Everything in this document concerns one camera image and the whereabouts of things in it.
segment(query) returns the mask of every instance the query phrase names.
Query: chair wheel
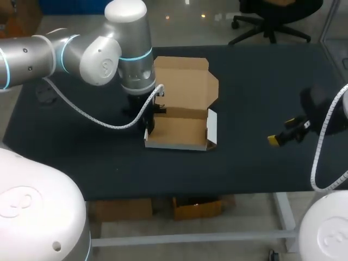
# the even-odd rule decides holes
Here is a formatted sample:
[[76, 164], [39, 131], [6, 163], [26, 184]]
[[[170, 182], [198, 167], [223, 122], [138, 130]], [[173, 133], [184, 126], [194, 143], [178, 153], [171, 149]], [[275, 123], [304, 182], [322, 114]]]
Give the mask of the chair wheel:
[[239, 28], [239, 22], [238, 21], [233, 21], [231, 23], [232, 29], [238, 29]]
[[279, 254], [274, 252], [274, 250], [270, 250], [268, 261], [280, 261]]

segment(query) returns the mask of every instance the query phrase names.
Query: black tabletop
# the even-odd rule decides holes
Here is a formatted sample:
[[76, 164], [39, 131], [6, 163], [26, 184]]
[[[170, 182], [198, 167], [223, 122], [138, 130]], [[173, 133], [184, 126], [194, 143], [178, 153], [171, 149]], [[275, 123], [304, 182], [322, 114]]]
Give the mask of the black tabletop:
[[[340, 88], [317, 45], [154, 48], [154, 54], [205, 57], [219, 80], [218, 145], [209, 152], [144, 147], [136, 128], [110, 130], [79, 115], [60, 98], [38, 102], [45, 82], [26, 84], [4, 142], [15, 152], [69, 175], [86, 200], [151, 196], [311, 190], [309, 177], [318, 137], [282, 148], [267, 136], [302, 114], [299, 93], [318, 84]], [[116, 79], [97, 88], [69, 75], [53, 77], [77, 106], [114, 125], [130, 121], [121, 113], [126, 95]], [[329, 185], [348, 167], [348, 132], [324, 142], [318, 184]], [[348, 188], [348, 182], [342, 186]]]

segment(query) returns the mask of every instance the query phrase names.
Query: cable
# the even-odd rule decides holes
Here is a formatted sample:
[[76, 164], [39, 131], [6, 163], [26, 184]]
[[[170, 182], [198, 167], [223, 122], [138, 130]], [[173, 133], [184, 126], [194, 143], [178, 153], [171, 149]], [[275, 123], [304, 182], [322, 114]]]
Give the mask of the cable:
[[340, 186], [343, 182], [345, 182], [348, 179], [348, 170], [346, 172], [344, 172], [344, 174], [338, 179], [336, 180], [334, 183], [332, 183], [330, 186], [324, 188], [324, 189], [320, 189], [318, 188], [318, 186], [316, 185], [315, 182], [315, 175], [316, 175], [316, 168], [318, 166], [318, 161], [319, 161], [319, 156], [320, 156], [320, 151], [321, 151], [321, 147], [322, 147], [322, 143], [324, 141], [324, 136], [325, 136], [325, 132], [326, 132], [326, 128], [328, 126], [328, 123], [330, 121], [330, 118], [332, 116], [332, 113], [338, 103], [338, 101], [341, 99], [342, 95], [348, 90], [348, 84], [346, 86], [344, 86], [336, 95], [336, 97], [333, 99], [330, 108], [326, 114], [324, 123], [322, 124], [321, 127], [321, 131], [319, 134], [319, 140], [318, 140], [318, 145], [316, 146], [316, 150], [315, 150], [315, 156], [314, 156], [314, 160], [313, 160], [313, 166], [312, 166], [312, 172], [310, 174], [310, 183], [312, 185], [312, 188], [317, 191], [317, 192], [328, 192], [330, 190], [334, 190], [335, 188], [337, 188], [338, 186]]
[[106, 128], [110, 128], [110, 129], [127, 129], [130, 128], [131, 126], [133, 126], [134, 124], [137, 123], [137, 121], [139, 121], [139, 119], [141, 118], [142, 114], [144, 113], [146, 107], [148, 106], [148, 104], [150, 102], [152, 102], [152, 99], [154, 98], [154, 96], [157, 93], [160, 93], [160, 95], [163, 95], [163, 84], [159, 84], [153, 91], [152, 93], [149, 95], [149, 97], [147, 98], [147, 100], [145, 101], [144, 105], [142, 106], [142, 108], [140, 109], [138, 115], [135, 117], [135, 119], [127, 124], [127, 125], [123, 125], [123, 126], [113, 126], [113, 125], [109, 125], [107, 123], [101, 122], [95, 118], [93, 118], [92, 116], [90, 116], [89, 114], [85, 113], [84, 111], [82, 111], [80, 108], [78, 108], [75, 104], [73, 104], [71, 101], [69, 101], [68, 98], [66, 98], [64, 96], [64, 94], [61, 93], [61, 91], [57, 88], [57, 86], [48, 78], [43, 78], [43, 80], [45, 80], [56, 92], [57, 94], [68, 104], [70, 105], [74, 110], [76, 110], [77, 112], [79, 112], [80, 114], [82, 114], [83, 116], [85, 116], [87, 119], [101, 125], [104, 126]]

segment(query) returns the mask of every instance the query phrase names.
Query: robotic arm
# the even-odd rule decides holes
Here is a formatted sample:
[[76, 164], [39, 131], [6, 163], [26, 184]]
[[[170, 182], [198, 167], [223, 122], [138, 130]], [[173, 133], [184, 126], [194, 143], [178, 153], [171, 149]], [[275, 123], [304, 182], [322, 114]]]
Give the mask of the robotic arm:
[[[146, 14], [141, 0], [114, 0], [105, 8], [105, 22], [87, 34], [72, 34], [62, 28], [46, 35], [2, 40], [0, 92], [59, 71], [102, 86], [118, 70], [128, 94], [126, 112], [135, 117], [156, 84]], [[151, 132], [154, 106], [149, 104], [140, 123]]]
[[[0, 41], [0, 93], [55, 72], [91, 85], [109, 83], [116, 71], [128, 94], [129, 116], [154, 128], [155, 88], [147, 9], [141, 0], [114, 0], [105, 22], [87, 34], [57, 29], [46, 35]], [[99, 121], [84, 114], [89, 119]], [[0, 148], [0, 260], [91, 261], [86, 206], [76, 184], [51, 167]]]

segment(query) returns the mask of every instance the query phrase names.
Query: office chair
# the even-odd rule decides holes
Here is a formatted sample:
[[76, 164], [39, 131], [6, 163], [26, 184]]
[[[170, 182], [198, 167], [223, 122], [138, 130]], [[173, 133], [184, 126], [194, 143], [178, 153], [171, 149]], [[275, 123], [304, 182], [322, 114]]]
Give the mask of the office chair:
[[240, 35], [228, 43], [234, 45], [237, 42], [243, 41], [259, 33], [264, 33], [265, 38], [269, 38], [271, 44], [276, 44], [277, 40], [275, 32], [281, 32], [305, 39], [307, 42], [311, 41], [311, 37], [303, 32], [284, 26], [284, 24], [292, 23], [311, 14], [320, 9], [323, 0], [296, 0], [295, 3], [287, 6], [279, 6], [264, 2], [263, 0], [241, 0], [241, 7], [248, 13], [255, 13], [262, 18], [246, 17], [235, 15], [233, 17], [232, 28], [238, 29], [239, 22], [243, 21], [255, 25], [250, 31]]

